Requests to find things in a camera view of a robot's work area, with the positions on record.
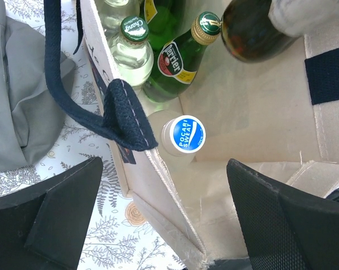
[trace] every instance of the bag handle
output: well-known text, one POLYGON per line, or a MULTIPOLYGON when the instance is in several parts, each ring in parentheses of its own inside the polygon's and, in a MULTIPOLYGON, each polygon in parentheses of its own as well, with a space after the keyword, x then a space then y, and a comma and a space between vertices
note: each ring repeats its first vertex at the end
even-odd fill
MULTIPOLYGON (((83 38, 80 0, 76 2, 78 51, 83 38)), ((61 0, 44 0, 44 22, 46 24, 46 49, 44 69, 47 87, 62 110, 76 122, 98 135, 116 141, 130 150, 144 151, 158 144, 142 105, 133 88, 124 80, 114 79, 108 85, 104 98, 103 116, 89 112, 66 93, 61 80, 61 0)))

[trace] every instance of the beige bag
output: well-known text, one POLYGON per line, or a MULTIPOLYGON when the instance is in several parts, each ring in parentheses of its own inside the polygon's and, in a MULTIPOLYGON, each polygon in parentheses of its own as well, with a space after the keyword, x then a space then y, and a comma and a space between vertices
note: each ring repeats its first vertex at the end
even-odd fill
MULTIPOLYGON (((222 15, 228 2, 187 0, 183 30, 202 11, 222 15)), ((108 85, 119 73, 94 0, 81 6, 88 55, 108 85)), ((235 60, 219 39, 207 49, 197 78, 180 99, 156 106, 140 96, 147 114, 159 107, 180 111, 198 117, 207 130, 196 162, 172 176, 156 149, 133 152, 128 160, 120 153, 127 150, 110 142, 123 195, 133 197, 189 270, 247 257, 225 172, 230 158, 321 197, 339 185, 339 101, 312 106, 304 64, 335 48, 339 21, 260 64, 235 60)))

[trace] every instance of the leaf pattern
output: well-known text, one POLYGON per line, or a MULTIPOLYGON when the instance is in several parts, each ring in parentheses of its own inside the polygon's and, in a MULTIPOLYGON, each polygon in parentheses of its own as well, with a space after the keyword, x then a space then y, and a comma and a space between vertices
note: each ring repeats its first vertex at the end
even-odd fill
MULTIPOLYGON (((43 0, 4 1, 7 16, 45 33, 43 0)), ((72 97, 80 106, 99 115, 94 84, 90 80, 91 66, 83 45, 72 55, 77 42, 74 3, 62 0, 61 14, 62 49, 76 63, 72 97)), ((148 222, 135 227, 126 219, 125 210, 132 201, 121 194, 108 141, 70 117, 66 117, 53 148, 37 164, 0 173, 0 196, 51 178, 93 156, 102 158, 103 173, 78 270, 181 270, 184 266, 180 259, 148 222)))

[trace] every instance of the tote bag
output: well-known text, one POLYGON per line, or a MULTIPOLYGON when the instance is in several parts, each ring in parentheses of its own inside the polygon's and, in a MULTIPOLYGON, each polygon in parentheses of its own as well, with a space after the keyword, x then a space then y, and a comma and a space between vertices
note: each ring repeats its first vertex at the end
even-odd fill
MULTIPOLYGON (((188 0, 183 30, 227 4, 188 0)), ((339 21, 260 64, 233 59, 218 40, 190 88, 158 105, 120 79, 94 0, 78 0, 76 9, 77 50, 87 51, 102 116, 76 105, 60 82, 60 0, 44 1, 48 88, 68 115, 110 140, 123 195, 189 270, 247 257, 225 173, 230 158, 321 197, 339 185, 339 21), (169 174, 146 118, 159 109, 194 115, 206 127, 204 147, 178 175, 169 174)))

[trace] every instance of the blue and white bottle cap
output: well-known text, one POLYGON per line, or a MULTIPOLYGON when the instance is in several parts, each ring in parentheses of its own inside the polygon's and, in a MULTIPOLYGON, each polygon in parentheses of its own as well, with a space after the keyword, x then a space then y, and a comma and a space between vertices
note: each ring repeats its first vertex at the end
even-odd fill
POLYGON ((205 138, 202 122, 191 115, 183 115, 169 121, 162 133, 165 148, 174 155, 197 152, 204 145, 205 138))

